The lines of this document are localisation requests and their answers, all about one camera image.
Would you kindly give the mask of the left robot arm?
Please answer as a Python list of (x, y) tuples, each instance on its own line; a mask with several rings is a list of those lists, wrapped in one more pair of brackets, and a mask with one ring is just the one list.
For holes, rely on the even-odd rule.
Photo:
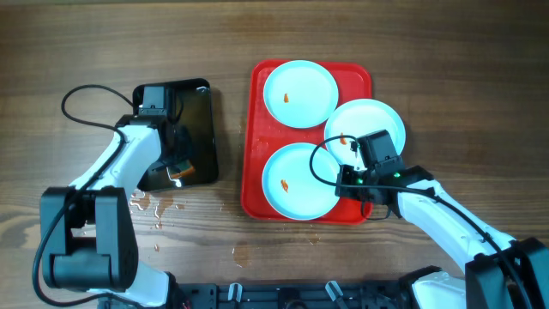
[(168, 150), (173, 136), (166, 116), (123, 116), (114, 137), (92, 167), (65, 187), (50, 187), (40, 200), (41, 241), (32, 270), (33, 290), (50, 306), (41, 288), (86, 292), (133, 308), (187, 308), (190, 301), (172, 274), (138, 257), (129, 200), (142, 176)]

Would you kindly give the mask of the light blue plate bottom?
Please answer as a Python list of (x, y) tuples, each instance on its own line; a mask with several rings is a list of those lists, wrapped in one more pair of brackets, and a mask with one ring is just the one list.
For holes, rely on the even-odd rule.
[(325, 149), (296, 142), (277, 150), (262, 171), (262, 191), (270, 206), (292, 220), (318, 219), (339, 202), (332, 184), (340, 166)]

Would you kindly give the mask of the orange green sponge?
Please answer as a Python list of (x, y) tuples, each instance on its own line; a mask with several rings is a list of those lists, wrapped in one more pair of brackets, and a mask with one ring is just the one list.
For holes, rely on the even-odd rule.
[(195, 167), (190, 161), (181, 161), (178, 164), (168, 166), (166, 168), (168, 178), (170, 180), (181, 179), (196, 172)]

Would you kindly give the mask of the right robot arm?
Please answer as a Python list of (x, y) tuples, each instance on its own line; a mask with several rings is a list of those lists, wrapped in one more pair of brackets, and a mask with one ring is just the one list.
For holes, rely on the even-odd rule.
[(400, 280), (410, 308), (546, 308), (548, 249), (487, 225), (453, 199), (424, 168), (341, 167), (340, 197), (387, 206), (424, 231), (460, 267), (462, 279), (425, 267)]

